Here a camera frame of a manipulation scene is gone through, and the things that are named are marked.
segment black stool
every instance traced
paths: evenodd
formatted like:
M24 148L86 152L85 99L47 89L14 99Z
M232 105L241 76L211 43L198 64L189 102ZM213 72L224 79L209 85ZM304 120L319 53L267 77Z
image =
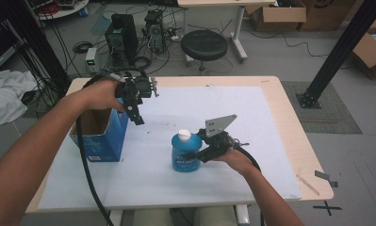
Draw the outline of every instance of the black stool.
M189 57L200 60L200 73L204 75L204 61L212 61L226 55L228 42L210 30L195 30L187 33L181 40L182 50Z

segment box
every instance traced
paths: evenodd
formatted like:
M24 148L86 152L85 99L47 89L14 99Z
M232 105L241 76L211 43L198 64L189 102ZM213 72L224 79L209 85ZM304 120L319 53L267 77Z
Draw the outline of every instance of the box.
M355 0L302 0L307 9L307 21L300 31L333 31L341 26Z
M88 110L81 115L85 153L90 162L120 161L128 117L115 109ZM76 123L70 137L78 145Z
M370 36L374 31L376 31L376 20L352 50L359 68L371 79L376 79L376 40Z
M246 7L255 31L286 32L295 31L305 22L305 5L300 0L292 0L296 7Z

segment right hand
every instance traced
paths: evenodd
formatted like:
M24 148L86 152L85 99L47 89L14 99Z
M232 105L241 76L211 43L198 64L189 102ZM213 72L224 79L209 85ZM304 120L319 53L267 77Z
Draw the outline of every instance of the right hand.
M103 79L73 93L73 95L78 96L77 99L84 103L85 109L114 108L124 112L125 108L115 98L115 89L119 84L118 81L113 79Z
M243 153L230 148L225 154L214 159L215 161L225 162L233 170L236 170L238 173L244 176L245 172L255 169L255 166Z

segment carpet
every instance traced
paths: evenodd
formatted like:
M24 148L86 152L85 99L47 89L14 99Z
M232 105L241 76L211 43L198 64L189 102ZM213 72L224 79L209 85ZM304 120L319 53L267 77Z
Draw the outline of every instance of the carpet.
M310 82L281 82L306 133L362 134L335 88L329 84L319 98L320 108L301 108L296 94L304 93Z

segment person's arm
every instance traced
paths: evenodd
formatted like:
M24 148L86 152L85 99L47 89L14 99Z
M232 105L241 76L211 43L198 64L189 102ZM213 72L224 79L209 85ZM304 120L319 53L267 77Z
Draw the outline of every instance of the person's arm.
M0 160L0 225L19 225L76 118L87 109L124 111L114 97L118 82L105 80L70 94L19 140Z
M217 160L226 162L246 179L267 225L302 225L296 213L243 153L231 149Z

